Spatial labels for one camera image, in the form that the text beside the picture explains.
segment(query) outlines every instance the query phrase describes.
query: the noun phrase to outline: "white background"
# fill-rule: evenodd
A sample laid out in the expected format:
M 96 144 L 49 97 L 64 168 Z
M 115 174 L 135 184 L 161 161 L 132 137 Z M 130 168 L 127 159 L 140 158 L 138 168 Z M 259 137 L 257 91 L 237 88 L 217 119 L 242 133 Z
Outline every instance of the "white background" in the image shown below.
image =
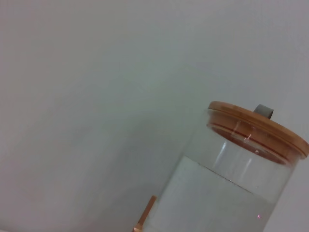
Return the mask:
M 0 226 L 130 231 L 210 101 L 309 140 L 307 0 L 0 0 Z M 265 232 L 307 232 L 302 160 Z

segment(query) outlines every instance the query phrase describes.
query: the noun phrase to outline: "water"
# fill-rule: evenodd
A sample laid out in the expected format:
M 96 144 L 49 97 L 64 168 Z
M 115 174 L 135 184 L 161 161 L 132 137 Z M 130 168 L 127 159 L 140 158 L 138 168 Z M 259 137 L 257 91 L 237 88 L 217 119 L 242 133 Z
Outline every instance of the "water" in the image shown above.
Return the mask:
M 144 232 L 262 232 L 274 205 L 183 157 Z

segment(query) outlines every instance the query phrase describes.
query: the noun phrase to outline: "wooden lid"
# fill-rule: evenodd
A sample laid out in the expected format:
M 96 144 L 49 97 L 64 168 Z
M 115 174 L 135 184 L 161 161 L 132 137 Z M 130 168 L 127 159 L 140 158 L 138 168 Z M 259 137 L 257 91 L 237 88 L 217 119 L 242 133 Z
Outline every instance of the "wooden lid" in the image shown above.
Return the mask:
M 260 114 L 220 101 L 211 102 L 208 109 L 208 127 L 261 157 L 293 164 L 309 154 L 305 140 Z

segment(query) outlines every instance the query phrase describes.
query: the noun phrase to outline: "jar lid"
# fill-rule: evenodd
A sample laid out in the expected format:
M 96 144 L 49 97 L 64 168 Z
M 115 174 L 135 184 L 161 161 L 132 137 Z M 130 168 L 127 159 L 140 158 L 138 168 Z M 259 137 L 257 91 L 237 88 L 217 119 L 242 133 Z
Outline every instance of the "jar lid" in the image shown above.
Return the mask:
M 293 164 L 309 154 L 305 140 L 267 117 L 220 101 L 211 102 L 208 109 L 208 127 L 261 157 Z

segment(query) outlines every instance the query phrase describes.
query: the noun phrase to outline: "glass jar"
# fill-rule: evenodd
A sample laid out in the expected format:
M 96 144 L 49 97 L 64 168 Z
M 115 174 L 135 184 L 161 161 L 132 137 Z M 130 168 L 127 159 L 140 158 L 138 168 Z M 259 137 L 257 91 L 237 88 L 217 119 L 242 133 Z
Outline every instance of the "glass jar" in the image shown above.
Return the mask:
M 135 231 L 144 224 L 143 232 L 262 232 L 308 153 L 309 145 L 285 127 L 214 101 Z

